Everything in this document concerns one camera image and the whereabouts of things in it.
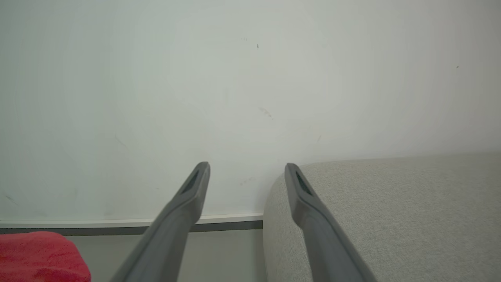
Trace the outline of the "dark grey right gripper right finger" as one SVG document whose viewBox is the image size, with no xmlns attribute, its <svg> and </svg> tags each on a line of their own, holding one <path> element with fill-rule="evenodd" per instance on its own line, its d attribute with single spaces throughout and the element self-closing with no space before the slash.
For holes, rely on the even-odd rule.
<svg viewBox="0 0 501 282">
<path fill-rule="evenodd" d="M 301 169 L 285 166 L 290 212 L 302 230 L 315 282 L 374 282 L 376 278 Z"/>
</svg>

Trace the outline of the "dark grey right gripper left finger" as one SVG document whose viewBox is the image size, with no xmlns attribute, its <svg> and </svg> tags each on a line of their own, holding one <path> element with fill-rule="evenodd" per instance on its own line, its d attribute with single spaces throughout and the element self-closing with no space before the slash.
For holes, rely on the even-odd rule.
<svg viewBox="0 0 501 282">
<path fill-rule="evenodd" d="M 202 215 L 210 176 L 208 162 L 195 166 L 111 281 L 177 281 L 188 234 Z"/>
</svg>

